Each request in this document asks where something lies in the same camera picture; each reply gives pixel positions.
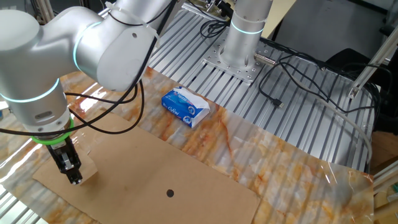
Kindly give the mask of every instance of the blue led ring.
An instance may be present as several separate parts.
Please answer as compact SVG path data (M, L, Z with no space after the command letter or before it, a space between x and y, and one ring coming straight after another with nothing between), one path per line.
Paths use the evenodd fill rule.
M248 32L248 31L244 31L244 30L241 30L241 29L237 28L232 21L231 21L231 24L237 31L242 32L244 34L259 34L259 33L261 33L264 30L264 28L263 28L262 30L257 31L257 32Z
M33 101L36 101L36 100L39 100L39 99L42 99L42 98L46 97L48 94L50 94L51 92L54 91L54 89L58 86L59 83L60 83L60 79L57 79L57 81L55 82L54 86L51 87L51 89L49 89L49 90L46 91L45 93L41 94L40 96L36 96L36 97L34 97L34 98L27 99L27 100L14 100L14 99L8 98L8 97L6 97L6 96L3 96L3 94L1 94L1 93L0 93L0 95L1 95L5 100L10 101L10 102L14 102L14 103L29 103L29 102L33 102Z
M74 61L74 63L75 63L76 68L79 69L80 71L81 71L81 69L80 69L79 65L77 64L77 59L76 59L77 47L79 46L80 41L81 41L82 38L84 37L85 32L86 32L87 30L91 29L92 27L97 26L97 25L100 24L100 23L101 23L101 22L95 22L95 23L93 23L92 25L88 26L86 29L84 29L82 32L80 32L80 35L79 35L79 37L77 38L77 41L76 41L76 43L75 43L75 46L73 46L73 61Z

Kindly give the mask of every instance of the plastic sheet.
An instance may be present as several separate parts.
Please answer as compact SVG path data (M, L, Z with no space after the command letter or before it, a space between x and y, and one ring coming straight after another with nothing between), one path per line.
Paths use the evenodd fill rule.
M146 105L139 126L260 195L252 223L373 222L370 175L316 159L210 101L211 113L191 129L160 104L161 97L178 83L151 69L143 82ZM122 94L105 90L82 73L69 74L62 83L65 91L108 100ZM110 106L85 98L68 97L68 101L85 119ZM114 112L134 122L140 105L137 97ZM23 130L8 113L0 126ZM84 133L74 133L72 139L86 152L95 150ZM49 223L96 223L32 179L50 157L45 147L22 136L0 134L0 141L0 183L9 192Z

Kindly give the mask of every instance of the cable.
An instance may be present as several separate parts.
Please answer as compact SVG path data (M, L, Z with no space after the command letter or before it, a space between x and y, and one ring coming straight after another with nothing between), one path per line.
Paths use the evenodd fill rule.
M309 80L312 84L314 84L314 85L316 86L316 88L319 89L319 91L320 91L322 94L324 94L324 96L325 96L326 98L324 98L323 96L319 95L318 93L315 93L315 92L313 92L313 91L310 91L310 90L301 88L301 86L295 81L295 78L287 71L287 69L286 69L286 67L285 67L284 65L290 66L290 67L293 68L297 73L299 73L299 74L302 75L304 78L306 78L307 80ZM295 68L293 65L291 65L291 64L289 64L289 63L286 63L286 62L281 62L281 63L280 63L280 66L285 70L286 74L290 77L290 79L291 79L299 88L301 88L302 90L304 90L304 91L306 91L306 92L308 92L308 93L311 93L311 94L313 94L313 95L318 96L319 98L325 100L327 103L328 103L328 102L333 103L340 111L342 111L342 112L344 112L344 113L352 113L352 112L358 111L358 110L373 109L373 108L374 108L374 106L364 106L364 107L359 107L359 108L356 108L356 109L353 109L353 110L348 110L348 111L346 111L346 110L344 110L343 108L341 108L341 107L338 105L338 103L334 102L334 101L330 98L330 96L329 96L328 94L326 94L326 93L320 88L320 86L319 86L315 81L313 81L311 78L309 78L309 77L306 76L304 73L302 73L301 71L299 71L299 70L298 70L297 68Z
M145 94L144 94L144 85L142 84L142 80L139 81L139 85L140 85L140 88L141 88L141 110L140 110L140 113L139 113L139 116L138 116L136 122L135 122L132 126L130 126L130 128L127 128L127 129L125 129L125 130L122 130L122 131L106 131L106 130L97 128L97 127L95 127L95 126L93 126L93 125L91 125L91 124L88 124L83 118L81 118L81 117L80 117L76 112L74 112L73 110L69 109L69 111L70 111L73 115L75 115L75 117L76 117L77 119L79 119L83 124L87 124L87 126L89 126L90 128L92 128L92 129L94 129L94 130L96 130L96 131L99 131L99 132L101 132L101 133L105 133L105 134L123 134L123 133L126 133L126 132L132 130L133 128L135 128L135 127L138 125L138 123L139 123L140 120L142 119L142 115L144 114Z
M154 22L155 20L157 20L171 6L172 3L173 3L173 1L170 1L170 3L162 10L162 12L160 12L159 15L155 16L153 19L148 21L147 24L150 24L150 23ZM118 20L117 18L115 18L110 12L108 13L108 15L110 15L114 20L116 20L126 26L143 26L142 24L128 24L128 23L122 22L122 21Z
M170 7L166 12L165 17L162 19L162 22L159 25L159 28L157 29L157 33L160 34L162 32L162 29L165 27L165 24L167 22L167 19L169 18L169 16L172 13L172 10L174 8L174 5L177 3L177 0L172 0L172 2L170 3ZM123 102L123 100L128 96L128 94L130 94L130 92L132 91L132 89L136 86L136 84L138 83L142 73L144 72L146 65L150 59L150 55L152 54L152 51L156 45L157 39L154 38L152 41L152 44L149 47L148 53L144 59L144 63L142 63L141 68L137 74L137 77L134 79L132 85L129 87L129 89L123 94L122 97L120 97L120 99L114 104L112 105L109 109L107 109L105 112L103 112L102 114L100 114L99 116L97 116L96 118L92 119L91 121L86 122L85 124L76 126L74 128L69 128L66 130L62 130L62 131L52 131L52 132L47 132L47 133L31 133L31 132L24 132L24 131L13 131L13 130L8 130L8 129L0 129L0 133L6 133L6 134L15 134L15 135L21 135L21 136L49 136L49 135L57 135L57 134L66 134L69 133L71 131L76 131L79 130L81 128L84 128L86 126L88 126L89 124L93 124L96 121L100 120L101 118L103 118L104 116L106 116L107 114L109 114L113 109L115 109L115 107L117 107L121 102Z
M195 7L196 9L198 9L201 13L203 13L204 15L208 16L207 13L203 12L203 10L201 10L197 5L195 5L194 3L191 2L191 0L187 0L193 7Z
M97 98L97 97L94 97L94 96L84 95L84 94L80 94L80 93L65 93L65 95L67 95L67 96L79 96L79 97L89 98L89 99L93 99L93 100L98 100L98 101L105 102L105 103L114 103L114 104L117 103L117 101L105 100L105 99L102 99L102 98ZM136 96L137 96L137 85L134 88L134 96L132 96L130 100L123 101L120 104L130 103L136 98Z
M191 2L191 0L187 0L193 7L198 9L202 14L208 16L207 13L203 12L197 5ZM221 21L217 19L209 20L202 24L200 27L200 35L204 38L212 38L216 37L220 33L222 33L226 27L229 26L229 21Z
M104 3L102 2L102 0L99 0L99 2L100 2L101 5L102 5L102 10L105 10L105 6L104 6Z
M386 68L384 68L384 67L382 67L380 65L371 65L371 64L365 64L365 63L348 63L348 64L344 65L343 68L341 68L341 69L344 70L344 68L349 67L349 66L372 67L372 68L377 68L377 69L380 69L380 70L383 70L383 71L387 72L387 74L390 77L390 84L389 84L389 88L387 90L387 95L391 92L394 78L393 78L392 73L391 73L390 70L388 70L388 69L386 69Z
M265 93L265 92L262 90L262 88L261 88L261 87L263 86L263 84L264 84L264 81L265 81L266 77L267 77L269 74L271 74L271 73L275 70L276 67L277 67L277 66L273 66L273 67L264 75L264 77L261 79L260 84L259 84L259 91L260 91L260 93L263 94L265 97L267 97L268 99L270 99L271 102L272 102L275 106L278 106L278 107L280 107L280 108L283 108L283 107L284 107L284 104L283 104L280 100L271 97L270 95L268 95L267 93Z
M296 78L292 77L292 80L297 84L297 86L299 86L300 88L310 92L310 89L305 86L302 82L298 81ZM369 163L371 158L372 158L372 144L368 138L368 136L366 135L366 133L364 131L362 131L362 129L356 125L356 123L354 123L352 120L350 120L349 118L347 118L343 113L341 113L340 111L336 110L334 107L332 107L328 102L326 102L324 99L320 98L319 96L315 96L315 98L324 106L326 106L327 108L331 109L334 113L336 113L338 116L340 116L341 118L343 118L343 120L345 120L346 122L348 122L350 125L352 125L352 127L354 127L355 130L357 130L359 132L360 135L362 135L366 147L368 148L368 158L366 159L366 161Z
M328 64L325 63L325 62L322 62L322 61L320 61L320 60L317 60L317 59L313 58L313 57L312 57L311 55L309 55L309 54L306 54L306 53L303 53L303 52L298 52L298 51L296 51L296 50L294 50L294 49L291 49L291 48L289 48L289 47L283 46L283 45L278 44L278 43L276 43L276 42L273 42L273 41L271 41L271 40L267 40L267 39L263 39L263 38L262 38L260 41L263 42L264 44L270 45L271 47L273 47L273 48L275 48L275 49L282 50L282 51L285 51L285 52L287 52L288 54L290 54L290 55L288 55L288 56L285 56L285 57L280 58L277 62L281 62L281 61L283 61L283 60L285 60L285 59L288 59L288 58L290 58L290 57L297 56L297 57L300 57L300 58L302 58L302 59L304 59L304 60L308 60L308 61L310 61L310 62L315 63L315 64L316 64L320 69L322 69L322 70L325 70L325 69L327 68L328 70L331 70L332 72L337 73L338 76L335 78L335 81L333 82L333 86L334 86L334 84L336 83L336 81L337 81L339 75L344 76L344 77L347 77L347 78L352 79L352 80L355 80L355 79L356 79L356 77L352 76L352 74L350 74L350 73L348 73L348 72L344 72L344 71L342 71L342 70L339 69L339 68L332 67L332 66L328 65ZM302 72L300 72L299 70L297 70L297 69L296 69L295 67L293 67L291 64L285 63L285 62L282 62L282 64L286 64L286 65L292 67L292 68L293 68L295 71L297 71L299 74L303 75L307 80L310 80L310 82L312 82L312 83L322 92L322 94L324 94L324 95L326 96L326 99L325 99L324 97L322 97L321 95L318 95L319 97L323 98L326 102L329 102L329 101L330 101L330 102L332 102L334 105L338 106L334 101L331 101L331 100L330 100L330 96L328 96L328 95L327 95L327 94L326 94L326 93L325 93L313 80L311 80L309 77L305 76ZM271 72L272 72L272 71L269 71L268 73L266 73L265 77L268 76ZM263 81L265 80L265 77L263 77L263 79L261 80L260 85L262 85ZM365 106L365 107L356 108L356 109L354 109L354 110L349 110L349 111L341 110L341 111L342 111L342 112L351 113L351 112L354 112L354 111L357 111L357 110L365 110L365 109L372 109L372 108L374 108L374 109L376 110L376 114L377 114L377 115L376 115L376 120L377 120L378 114L379 114L379 112L380 112L380 103L381 103L380 93L379 93L378 91L375 91L374 89L377 89L377 88L376 88L374 85L369 84L369 83L367 83L367 84L365 85L365 89L367 89L367 91L370 92L370 93L372 94L372 97L373 97L373 106ZM267 95L267 94L264 94L264 92L263 92L262 90L261 90L260 92L261 92L264 96L270 98L270 100L272 100L273 102L274 102L274 101L278 102L278 100L273 99L272 97L270 97L270 96Z

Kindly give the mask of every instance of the metal base plate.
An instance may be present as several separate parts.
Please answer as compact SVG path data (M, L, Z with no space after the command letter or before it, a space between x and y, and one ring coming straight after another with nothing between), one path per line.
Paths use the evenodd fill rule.
M246 83L252 83L255 81L257 76L260 74L261 69L264 64L256 62L253 67L246 68L234 68L230 65L224 63L219 56L219 50L225 43L226 37L228 35L229 27L227 27L224 32L218 37L215 43L207 50L203 55L203 61L208 65L218 68L221 71L232 75Z

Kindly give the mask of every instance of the tissue box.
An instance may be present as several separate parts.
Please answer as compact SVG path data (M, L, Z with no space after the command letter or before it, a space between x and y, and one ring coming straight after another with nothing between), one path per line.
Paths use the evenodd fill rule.
M210 112L210 106L206 100L182 86L164 95L162 106L191 128L194 128Z

